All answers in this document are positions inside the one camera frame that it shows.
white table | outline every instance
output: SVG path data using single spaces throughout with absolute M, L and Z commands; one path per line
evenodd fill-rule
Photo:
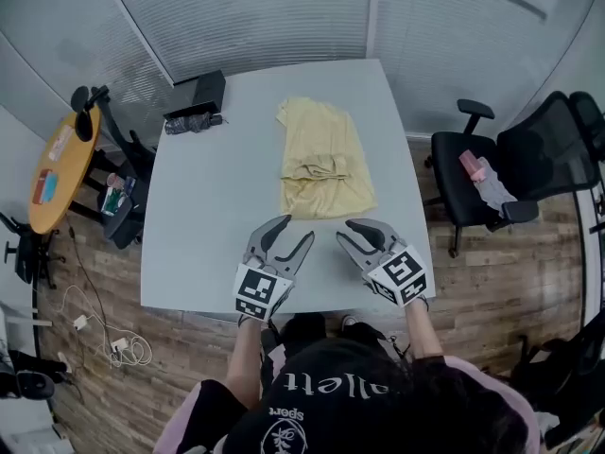
M 235 312 L 233 279 L 250 234 L 280 215 L 285 130 L 275 114 L 291 96 L 351 115 L 378 202 L 365 217 L 389 223 L 416 247 L 428 267 L 425 295 L 435 295 L 420 191 L 382 66 L 327 61 L 227 78 L 222 114 L 229 124 L 200 134 L 162 133 L 147 201 L 143 306 Z M 287 255 L 311 230 L 316 239 L 280 313 L 394 307 L 362 285 L 360 270 L 338 245 L 336 231 L 354 234 L 344 220 L 292 220 L 281 233 L 273 255 Z

window blind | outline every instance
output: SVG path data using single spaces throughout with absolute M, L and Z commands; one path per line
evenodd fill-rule
M 559 0 L 544 20 L 510 0 L 379 0 L 380 59 L 408 132 L 462 131 L 456 100 L 493 107 L 495 134 L 557 65 L 593 0 Z
M 369 0 L 122 0 L 175 82 L 365 57 Z
M 113 0 L 0 0 L 0 30 L 68 103 L 80 85 L 107 84 L 122 132 L 159 136 L 171 87 Z

pink sleeve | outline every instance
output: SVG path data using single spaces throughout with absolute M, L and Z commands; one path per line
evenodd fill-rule
M 199 396 L 199 383 L 187 395 L 181 406 L 174 412 L 155 447 L 153 454 L 175 454 L 182 441 L 182 436 L 187 428 L 191 411 L 196 405 Z
M 478 368 L 468 361 L 457 357 L 443 357 L 443 359 L 448 367 L 464 372 L 484 389 L 499 393 L 504 401 L 509 404 L 510 408 L 521 415 L 527 425 L 526 453 L 538 454 L 540 452 L 538 419 L 536 419 L 536 414 L 529 405 L 529 402 L 520 393 L 495 378 L 480 372 Z

round yellow table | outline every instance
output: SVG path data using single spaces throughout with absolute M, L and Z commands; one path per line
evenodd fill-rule
M 78 138 L 76 135 L 76 113 L 69 113 L 46 143 L 46 148 L 31 179 L 29 194 L 29 223 L 38 234 L 48 234 L 53 230 L 61 221 L 67 209 L 72 209 L 74 212 L 96 219 L 95 214 L 98 214 L 96 211 L 74 201 L 74 197 L 87 175 L 101 127 L 101 113 L 96 106 L 90 110 L 90 116 L 93 123 L 93 137 L 89 141 L 84 142 Z M 71 127 L 71 130 L 66 130 L 65 127 Z M 55 161 L 51 159 L 50 153 L 62 133 L 68 133 L 69 138 L 62 151 L 57 153 L 59 156 Z M 34 203 L 34 194 L 36 193 L 40 173 L 45 169 L 57 174 L 57 188 L 50 201 L 37 204 Z

dark hair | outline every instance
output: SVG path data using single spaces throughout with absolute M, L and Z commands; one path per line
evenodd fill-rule
M 411 391 L 401 402 L 406 452 L 523 453 L 527 425 L 499 393 L 445 365 L 442 358 L 407 369 Z

